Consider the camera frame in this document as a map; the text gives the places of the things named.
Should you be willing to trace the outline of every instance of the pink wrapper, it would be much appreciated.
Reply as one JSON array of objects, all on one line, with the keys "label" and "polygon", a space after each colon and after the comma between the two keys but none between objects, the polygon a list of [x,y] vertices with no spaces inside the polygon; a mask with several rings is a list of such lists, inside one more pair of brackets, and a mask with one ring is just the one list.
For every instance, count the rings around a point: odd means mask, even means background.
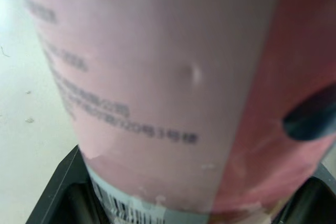
[{"label": "pink wrapper", "polygon": [[283,120],[335,84],[335,0],[24,3],[116,224],[133,200],[143,222],[270,223],[333,142]]}]

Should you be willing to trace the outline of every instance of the black holder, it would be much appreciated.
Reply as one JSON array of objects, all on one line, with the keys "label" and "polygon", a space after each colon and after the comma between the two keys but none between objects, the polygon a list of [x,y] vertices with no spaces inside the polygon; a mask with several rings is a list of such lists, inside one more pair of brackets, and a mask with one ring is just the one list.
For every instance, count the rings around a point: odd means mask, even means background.
[{"label": "black holder", "polygon": [[[335,223],[336,180],[320,164],[272,224]],[[26,224],[110,224],[77,146],[57,166]]]}]

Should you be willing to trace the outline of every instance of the white table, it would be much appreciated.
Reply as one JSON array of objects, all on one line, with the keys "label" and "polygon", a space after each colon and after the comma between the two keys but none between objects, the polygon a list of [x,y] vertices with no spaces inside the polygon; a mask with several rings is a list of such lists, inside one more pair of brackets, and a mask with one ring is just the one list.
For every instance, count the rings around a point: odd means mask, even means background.
[{"label": "white table", "polygon": [[20,0],[0,0],[0,46],[0,223],[18,224],[77,141]]}]

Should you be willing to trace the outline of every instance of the barcode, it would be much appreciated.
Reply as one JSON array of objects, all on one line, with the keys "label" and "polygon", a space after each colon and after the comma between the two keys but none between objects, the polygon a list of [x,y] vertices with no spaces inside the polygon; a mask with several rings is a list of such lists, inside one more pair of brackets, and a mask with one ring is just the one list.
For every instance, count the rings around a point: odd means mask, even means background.
[{"label": "barcode", "polygon": [[134,224],[165,224],[164,219],[153,217],[130,207],[128,204],[117,200],[107,193],[95,181],[93,181],[93,179],[91,181],[98,199],[113,216]]}]

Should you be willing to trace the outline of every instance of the white label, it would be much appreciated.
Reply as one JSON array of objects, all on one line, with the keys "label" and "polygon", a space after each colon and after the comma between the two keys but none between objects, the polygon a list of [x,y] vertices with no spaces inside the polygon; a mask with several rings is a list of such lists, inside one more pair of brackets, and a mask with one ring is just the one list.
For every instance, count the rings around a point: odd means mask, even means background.
[{"label": "white label", "polygon": [[127,195],[100,178],[90,167],[94,192],[114,224],[207,224],[208,215],[169,210]]}]

